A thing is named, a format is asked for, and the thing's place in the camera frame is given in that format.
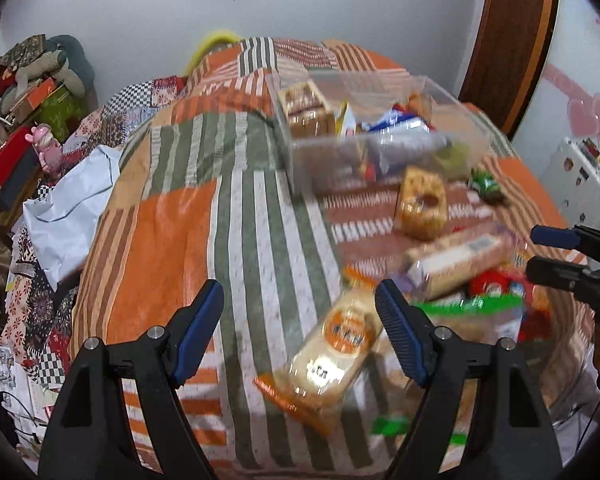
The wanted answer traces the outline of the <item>green small snack packet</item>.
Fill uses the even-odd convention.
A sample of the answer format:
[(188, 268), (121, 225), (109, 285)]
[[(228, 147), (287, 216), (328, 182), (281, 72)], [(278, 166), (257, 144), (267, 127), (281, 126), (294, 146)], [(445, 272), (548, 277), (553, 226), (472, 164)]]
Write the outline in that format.
[(488, 170), (472, 168), (469, 187), (487, 204), (498, 205), (506, 202), (501, 185)]

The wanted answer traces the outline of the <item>long brick-pattern biscuit pack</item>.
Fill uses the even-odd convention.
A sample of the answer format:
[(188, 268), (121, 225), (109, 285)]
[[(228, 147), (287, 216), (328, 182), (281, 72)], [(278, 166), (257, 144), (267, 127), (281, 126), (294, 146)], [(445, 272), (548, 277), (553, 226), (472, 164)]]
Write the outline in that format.
[(407, 296), (436, 299), (506, 263), (517, 245), (518, 236), (504, 224), (480, 223), (410, 249), (396, 277)]

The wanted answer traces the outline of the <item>caramel puff snack bag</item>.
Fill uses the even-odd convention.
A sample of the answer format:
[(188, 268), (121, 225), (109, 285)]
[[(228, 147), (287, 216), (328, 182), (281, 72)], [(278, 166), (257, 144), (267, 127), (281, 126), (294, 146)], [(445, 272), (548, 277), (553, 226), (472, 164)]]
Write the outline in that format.
[(434, 172), (408, 167), (404, 172), (394, 228), (416, 240), (429, 242), (437, 238), (448, 222), (445, 182)]

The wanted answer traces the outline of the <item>orange bread package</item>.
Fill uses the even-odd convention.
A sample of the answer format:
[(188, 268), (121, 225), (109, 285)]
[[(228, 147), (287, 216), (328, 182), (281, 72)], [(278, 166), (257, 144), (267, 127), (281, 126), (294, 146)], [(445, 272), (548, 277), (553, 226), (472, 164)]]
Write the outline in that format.
[(337, 427), (344, 397), (382, 331), (377, 282), (355, 271), (344, 278), (346, 288), (296, 354), (254, 380), (265, 399), (322, 437)]

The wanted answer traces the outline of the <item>red blue snack bag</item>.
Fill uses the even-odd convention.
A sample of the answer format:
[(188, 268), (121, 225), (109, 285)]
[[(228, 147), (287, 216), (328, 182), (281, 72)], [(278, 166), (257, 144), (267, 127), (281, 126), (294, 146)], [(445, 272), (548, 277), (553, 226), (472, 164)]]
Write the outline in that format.
[(445, 146), (419, 115), (395, 107), (373, 124), (363, 122), (361, 132), (370, 136), (370, 159), (382, 174)]

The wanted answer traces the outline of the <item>clear bag with green clip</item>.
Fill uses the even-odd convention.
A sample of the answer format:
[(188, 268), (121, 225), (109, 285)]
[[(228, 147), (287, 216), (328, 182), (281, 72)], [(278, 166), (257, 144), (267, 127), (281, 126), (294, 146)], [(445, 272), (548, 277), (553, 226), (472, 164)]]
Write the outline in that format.
[[(452, 295), (441, 301), (416, 302), (415, 307), (428, 316), (433, 326), (449, 327), (464, 341), (479, 344), (496, 344), (503, 337), (517, 341), (526, 310), (524, 302), (513, 295), (468, 299)], [(414, 379), (403, 378), (399, 373), (391, 381), (398, 388), (398, 406), (392, 408), (388, 415), (374, 420), (372, 434), (399, 437), (410, 429), (410, 422), (424, 396), (424, 388)]]

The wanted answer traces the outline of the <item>white yellow chip bag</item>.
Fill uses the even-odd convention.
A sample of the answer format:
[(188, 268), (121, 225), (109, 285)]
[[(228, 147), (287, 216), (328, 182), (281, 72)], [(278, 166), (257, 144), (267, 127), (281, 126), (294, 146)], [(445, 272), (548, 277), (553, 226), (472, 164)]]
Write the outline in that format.
[(335, 119), (335, 132), (340, 138), (355, 136), (358, 133), (358, 123), (348, 101), (343, 101), (340, 105)]

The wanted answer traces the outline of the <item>white small fridge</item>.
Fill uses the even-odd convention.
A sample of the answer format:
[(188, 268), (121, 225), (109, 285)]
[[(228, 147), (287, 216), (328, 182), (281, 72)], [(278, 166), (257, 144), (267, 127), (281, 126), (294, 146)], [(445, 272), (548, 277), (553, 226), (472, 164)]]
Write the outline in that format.
[(540, 182), (568, 226), (600, 230), (600, 165), (590, 161), (580, 144), (562, 140)]

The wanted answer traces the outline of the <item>red snack packet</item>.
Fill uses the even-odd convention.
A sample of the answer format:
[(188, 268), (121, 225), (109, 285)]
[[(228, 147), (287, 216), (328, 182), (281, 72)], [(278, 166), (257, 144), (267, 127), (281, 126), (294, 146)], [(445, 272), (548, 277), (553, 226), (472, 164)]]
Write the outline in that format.
[(473, 278), (468, 283), (470, 296), (501, 297), (513, 295), (527, 299), (530, 294), (530, 284), (520, 271), (490, 269)]

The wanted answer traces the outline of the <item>patchwork striped bedspread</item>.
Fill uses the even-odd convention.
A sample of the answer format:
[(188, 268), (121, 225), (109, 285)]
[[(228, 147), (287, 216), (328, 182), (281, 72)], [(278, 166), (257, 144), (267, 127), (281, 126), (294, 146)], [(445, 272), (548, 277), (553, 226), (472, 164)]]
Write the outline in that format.
[(329, 99), (349, 99), (366, 118), (424, 86), (390, 58), (337, 40), (248, 38), (207, 55), (181, 95), (129, 136), (72, 311), (76, 356), (88, 337), (132, 340), (190, 304), (204, 281), (221, 283), (219, 327), (178, 396), (223, 479), (376, 479), (398, 442), (373, 434), (373, 422), (411, 400), (386, 338), (328, 436), (256, 386), (349, 284), (378, 280), (413, 246), (392, 228), (396, 180), (292, 194), (268, 87), (321, 75)]

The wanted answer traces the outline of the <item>pink plush toy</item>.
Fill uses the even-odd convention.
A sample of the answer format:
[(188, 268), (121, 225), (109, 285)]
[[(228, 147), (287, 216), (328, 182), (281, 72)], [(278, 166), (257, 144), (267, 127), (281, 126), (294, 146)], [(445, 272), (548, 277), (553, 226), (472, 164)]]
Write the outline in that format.
[(62, 146), (54, 136), (50, 125), (32, 126), (24, 138), (32, 145), (44, 174), (57, 179), (62, 163)]

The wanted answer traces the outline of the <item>clear plastic storage box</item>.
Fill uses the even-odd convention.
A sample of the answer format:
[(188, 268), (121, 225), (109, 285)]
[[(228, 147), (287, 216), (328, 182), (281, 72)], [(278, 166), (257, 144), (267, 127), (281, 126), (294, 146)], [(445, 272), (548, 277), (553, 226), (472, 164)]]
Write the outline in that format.
[(312, 70), (266, 84), (296, 195), (394, 183), (408, 167), (464, 178), (490, 146), (486, 127), (426, 76)]

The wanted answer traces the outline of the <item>red flat box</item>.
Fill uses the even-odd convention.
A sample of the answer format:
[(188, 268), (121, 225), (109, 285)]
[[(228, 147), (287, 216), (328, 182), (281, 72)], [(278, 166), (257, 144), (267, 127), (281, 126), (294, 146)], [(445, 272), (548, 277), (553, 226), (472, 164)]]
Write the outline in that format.
[(31, 126), (20, 126), (0, 147), (0, 192), (20, 192), (40, 171), (30, 133)]

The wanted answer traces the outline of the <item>yellow hoop behind bed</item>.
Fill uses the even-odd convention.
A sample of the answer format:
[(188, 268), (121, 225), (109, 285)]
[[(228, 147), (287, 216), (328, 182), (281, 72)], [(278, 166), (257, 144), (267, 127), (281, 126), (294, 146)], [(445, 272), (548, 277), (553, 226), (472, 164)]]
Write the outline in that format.
[(228, 29), (217, 29), (213, 32), (209, 32), (201, 43), (194, 50), (194, 53), (190, 57), (186, 69), (184, 70), (184, 76), (190, 76), (194, 69), (200, 64), (204, 57), (214, 50), (218, 50), (220, 47), (229, 46), (230, 44), (236, 44), (236, 42), (242, 41), (242, 36), (232, 32)]

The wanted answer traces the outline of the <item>pink heart wall sticker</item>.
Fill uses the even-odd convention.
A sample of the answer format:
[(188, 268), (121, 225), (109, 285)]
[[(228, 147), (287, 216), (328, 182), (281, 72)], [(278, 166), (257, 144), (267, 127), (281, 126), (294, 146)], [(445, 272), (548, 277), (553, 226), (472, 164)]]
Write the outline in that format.
[(589, 94), (553, 64), (547, 63), (543, 78), (568, 99), (567, 118), (577, 139), (597, 138), (600, 144), (600, 93)]

